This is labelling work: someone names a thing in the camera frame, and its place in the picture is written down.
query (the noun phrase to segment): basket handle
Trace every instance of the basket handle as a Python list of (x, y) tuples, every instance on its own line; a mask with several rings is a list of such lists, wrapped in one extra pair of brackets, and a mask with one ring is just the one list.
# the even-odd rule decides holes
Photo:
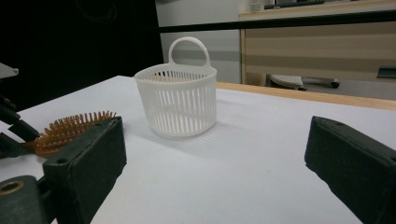
[(173, 48), (175, 47), (175, 45), (176, 45), (178, 42), (180, 42), (180, 41), (190, 41), (190, 42), (192, 42), (192, 43), (198, 45), (198, 47), (201, 48), (201, 50), (204, 52), (204, 54), (205, 54), (205, 56), (206, 56), (206, 63), (204, 64), (204, 66), (212, 67), (212, 66), (210, 65), (209, 53), (207, 52), (207, 49), (206, 49), (205, 45), (204, 45), (199, 39), (197, 39), (197, 38), (195, 38), (195, 37), (192, 37), (192, 36), (181, 37), (181, 38), (175, 40), (175, 41), (172, 43), (172, 45), (171, 45), (171, 47), (170, 47), (170, 49), (169, 49), (169, 56), (168, 56), (168, 57), (169, 57), (169, 63), (174, 63), (174, 64), (176, 64), (175, 61), (174, 61), (173, 58), (172, 58), (172, 51), (173, 51)]

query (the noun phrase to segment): desk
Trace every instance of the desk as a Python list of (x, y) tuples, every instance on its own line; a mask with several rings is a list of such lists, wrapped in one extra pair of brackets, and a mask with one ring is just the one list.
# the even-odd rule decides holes
[(392, 81), (378, 78), (381, 66), (396, 65), (396, 21), (287, 27), (286, 19), (396, 9), (391, 0), (329, 2), (307, 7), (244, 13), (240, 21), (285, 19), (285, 27), (241, 30), (242, 83), (249, 74)]
[[(20, 115), (40, 132), (79, 113), (122, 116), (128, 163), (92, 223), (360, 223), (305, 167), (310, 120), (336, 119), (396, 148), (396, 105), (378, 109), (245, 91), (250, 87), (220, 83), (215, 126), (184, 139), (149, 128), (133, 77), (113, 77)], [(3, 123), (0, 131), (11, 136)], [(42, 162), (34, 155), (2, 159), (0, 181), (39, 178)]]

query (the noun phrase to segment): white wall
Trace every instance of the white wall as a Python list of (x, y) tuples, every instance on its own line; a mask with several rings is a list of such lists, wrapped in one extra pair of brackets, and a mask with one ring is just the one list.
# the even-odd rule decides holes
[[(212, 22), (238, 21), (241, 12), (248, 11), (251, 0), (156, 0), (161, 27)], [(241, 82), (239, 30), (161, 34), (163, 58), (173, 41), (182, 36), (194, 36), (206, 46), (212, 66), (218, 69), (218, 81)], [(203, 64), (204, 54), (190, 44), (177, 45), (173, 57), (177, 63)]]

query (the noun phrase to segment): brown hairbrush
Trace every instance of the brown hairbrush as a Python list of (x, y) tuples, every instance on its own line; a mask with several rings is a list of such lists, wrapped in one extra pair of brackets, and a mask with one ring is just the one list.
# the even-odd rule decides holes
[(116, 113), (103, 111), (57, 119), (35, 141), (23, 146), (32, 149), (39, 157), (49, 158), (92, 125), (115, 116)]

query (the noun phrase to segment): white basket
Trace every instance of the white basket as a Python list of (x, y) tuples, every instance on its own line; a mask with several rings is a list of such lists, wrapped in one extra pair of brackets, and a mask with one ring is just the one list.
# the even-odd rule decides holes
[[(191, 41), (204, 51), (203, 66), (177, 64), (172, 50), (180, 41)], [(182, 37), (169, 49), (169, 63), (138, 72), (134, 78), (150, 127), (159, 134), (186, 137), (202, 133), (216, 121), (216, 75), (205, 45)]]

